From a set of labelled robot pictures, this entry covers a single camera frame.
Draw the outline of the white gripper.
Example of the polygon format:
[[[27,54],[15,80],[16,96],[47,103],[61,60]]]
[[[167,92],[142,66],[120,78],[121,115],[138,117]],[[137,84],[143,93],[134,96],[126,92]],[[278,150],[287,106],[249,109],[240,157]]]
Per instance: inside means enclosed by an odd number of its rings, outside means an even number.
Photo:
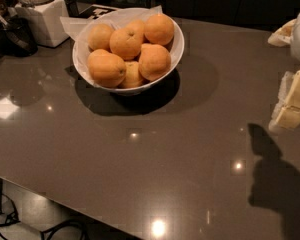
[[[300,61],[300,13],[296,20],[290,20],[268,38],[273,46],[290,44],[291,54]],[[293,130],[300,125],[300,69],[296,73],[287,71],[280,83],[278,103],[275,105],[269,123],[270,131]]]

